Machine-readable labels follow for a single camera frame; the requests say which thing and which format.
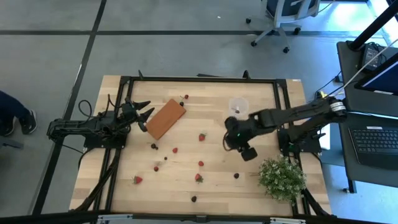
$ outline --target green plant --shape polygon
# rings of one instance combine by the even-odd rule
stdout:
[[[281,155],[278,159],[266,159],[260,165],[259,185],[266,187],[266,194],[279,201],[293,201],[305,189],[305,174],[297,164]]]

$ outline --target table leg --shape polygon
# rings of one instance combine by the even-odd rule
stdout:
[[[347,189],[343,189],[343,191],[346,192],[346,193],[356,194],[355,180],[348,179],[348,188]]]

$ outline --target chair wheel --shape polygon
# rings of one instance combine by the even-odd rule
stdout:
[[[299,27],[294,29],[293,35],[298,35],[300,31],[301,31],[301,28],[299,28]]]

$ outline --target wooden cutting board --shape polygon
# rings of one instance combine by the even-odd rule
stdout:
[[[171,99],[160,111],[147,123],[148,133],[159,140],[181,116],[186,109]]]

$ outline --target person's foot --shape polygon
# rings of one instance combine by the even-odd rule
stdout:
[[[0,136],[8,136],[14,132],[14,124],[16,118],[13,118],[9,122],[0,121]]]
[[[19,118],[23,134],[32,134],[37,128],[36,112],[30,110],[24,118]]]

